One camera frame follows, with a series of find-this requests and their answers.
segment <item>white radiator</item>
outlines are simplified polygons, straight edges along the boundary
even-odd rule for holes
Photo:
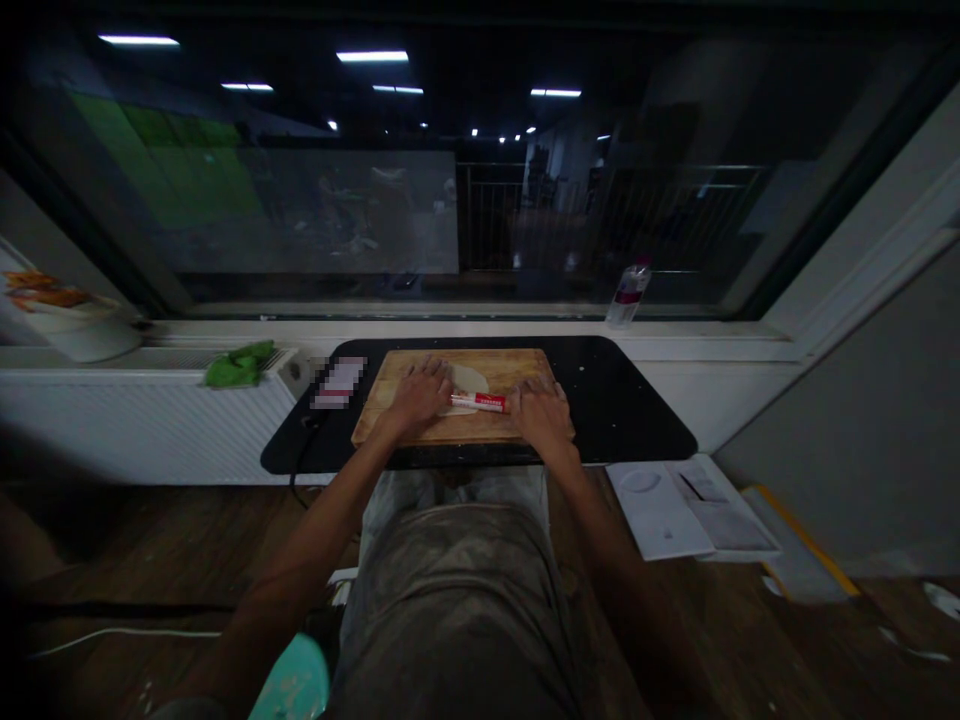
[[[277,350],[257,387],[202,387],[221,354],[141,348],[79,365],[45,348],[0,348],[0,422],[115,482],[285,483],[260,467],[260,453],[310,385],[311,364],[298,350]]]

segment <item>window sill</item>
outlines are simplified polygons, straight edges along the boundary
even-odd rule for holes
[[[545,320],[169,320],[148,342],[160,346],[236,347],[271,338],[329,356],[357,338],[601,335],[634,362],[796,362],[786,336],[762,323],[638,321],[614,329],[600,321]]]

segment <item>plastic water bottle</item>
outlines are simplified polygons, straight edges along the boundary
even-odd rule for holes
[[[607,310],[607,325],[610,327],[624,327],[633,322],[637,306],[643,299],[643,293],[650,284],[650,258],[638,257],[635,265],[631,265],[620,276],[617,292]]]

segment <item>glass window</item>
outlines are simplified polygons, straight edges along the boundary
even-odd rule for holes
[[[88,15],[29,38],[8,119],[182,312],[596,317],[649,256],[638,318],[730,317],[941,50]]]

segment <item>green rag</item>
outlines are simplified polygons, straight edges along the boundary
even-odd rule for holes
[[[260,382],[262,369],[273,355],[273,340],[246,345],[218,357],[203,378],[203,384],[212,388],[250,387]]]

